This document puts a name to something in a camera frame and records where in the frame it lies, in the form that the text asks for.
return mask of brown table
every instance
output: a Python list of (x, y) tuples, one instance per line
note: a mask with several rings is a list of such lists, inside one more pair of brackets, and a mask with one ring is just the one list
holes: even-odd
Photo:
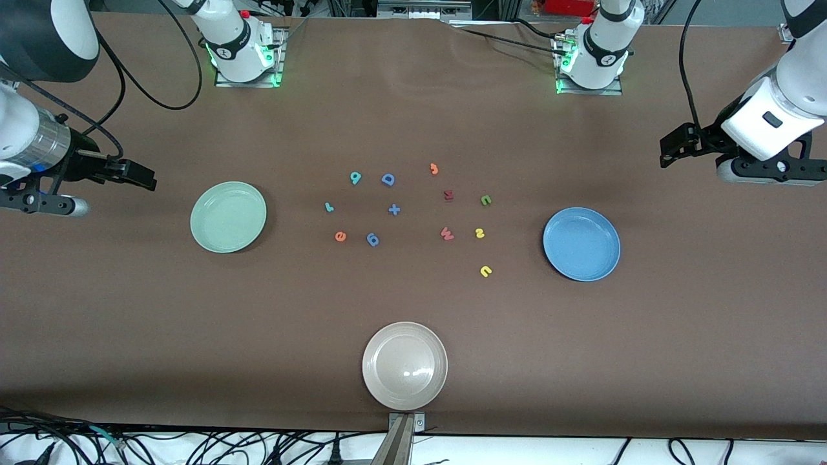
[[(168, 17), (95, 19), (147, 88), (189, 97)], [(99, 422), (381, 429), (362, 350), (413, 320), (448, 351), (425, 408), (439, 432), (823, 439), (827, 187), (729, 185), (712, 156), (659, 168), (658, 140), (689, 118), (679, 35), (640, 31), (621, 98), (557, 95), (542, 52), (434, 21), (310, 20), (281, 89), (207, 86), (179, 113), (130, 87), (108, 128), (157, 172), (155, 193), (75, 183), (63, 192), (87, 218), (0, 213), (0, 399)], [(702, 120), (783, 51), (770, 28), (694, 29)], [(50, 89), (100, 115), (117, 79), (102, 58)], [(257, 186), (270, 217), (218, 255), (189, 212), (226, 180)], [(559, 275), (540, 245), (575, 205), (621, 236), (595, 283)]]

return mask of plate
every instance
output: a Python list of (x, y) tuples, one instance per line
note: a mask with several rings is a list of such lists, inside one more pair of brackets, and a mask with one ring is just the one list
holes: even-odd
[(216, 253), (240, 251), (256, 240), (267, 219), (261, 192), (242, 182), (214, 185), (195, 203), (189, 230), (203, 248)]
[(582, 207), (560, 210), (548, 220), (543, 248), (558, 271), (578, 281), (605, 278), (620, 260), (620, 237), (612, 223)]
[(445, 386), (445, 346), (422, 324), (389, 324), (367, 343), (362, 376), (367, 390), (382, 405), (393, 410), (419, 409)]

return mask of green plate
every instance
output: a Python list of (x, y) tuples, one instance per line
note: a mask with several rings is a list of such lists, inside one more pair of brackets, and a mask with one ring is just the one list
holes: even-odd
[(230, 181), (214, 185), (195, 203), (189, 230), (203, 248), (237, 252), (256, 240), (267, 220), (267, 204), (255, 187)]

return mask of red box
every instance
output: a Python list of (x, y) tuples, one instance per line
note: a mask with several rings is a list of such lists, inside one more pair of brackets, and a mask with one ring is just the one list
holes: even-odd
[(595, 10), (595, 0), (546, 0), (543, 10), (555, 15), (587, 17)]

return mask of blue plate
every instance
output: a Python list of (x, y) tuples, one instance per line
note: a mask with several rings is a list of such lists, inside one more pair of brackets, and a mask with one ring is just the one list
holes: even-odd
[(620, 260), (620, 238), (612, 223), (582, 207), (560, 210), (548, 220), (543, 248), (558, 271), (578, 281), (605, 278)]

